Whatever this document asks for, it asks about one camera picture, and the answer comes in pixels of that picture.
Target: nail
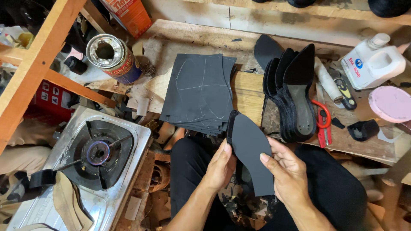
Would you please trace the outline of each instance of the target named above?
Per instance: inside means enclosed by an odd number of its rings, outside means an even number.
[[[225,143],[224,145],[224,151],[229,152],[230,151],[230,145],[228,143]]]
[[[262,152],[260,154],[260,159],[264,162],[267,162],[270,158],[265,153]]]

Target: white plastic jug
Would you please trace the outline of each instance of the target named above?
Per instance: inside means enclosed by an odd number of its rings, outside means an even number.
[[[389,35],[379,33],[360,42],[341,60],[353,88],[375,88],[404,72],[405,58],[396,46],[385,46],[389,41]]]

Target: gas stove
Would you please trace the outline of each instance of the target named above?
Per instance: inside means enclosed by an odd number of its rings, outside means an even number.
[[[76,162],[63,173],[79,188],[93,221],[90,231],[111,228],[150,135],[149,128],[83,106],[74,112],[43,169]],[[67,230],[54,208],[52,186],[23,202],[6,231],[37,223]]]

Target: tin can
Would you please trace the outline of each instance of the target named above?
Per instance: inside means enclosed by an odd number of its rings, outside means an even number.
[[[131,84],[141,75],[132,51],[115,36],[94,36],[87,44],[86,55],[92,64],[120,83]]]

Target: human hand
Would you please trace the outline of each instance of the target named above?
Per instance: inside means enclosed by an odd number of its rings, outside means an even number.
[[[275,195],[289,208],[310,201],[305,163],[280,142],[267,139],[273,158],[261,153],[260,160],[274,175]]]
[[[202,185],[212,193],[217,193],[230,182],[236,164],[237,158],[232,155],[231,146],[224,139],[208,164],[207,172],[201,180]]]

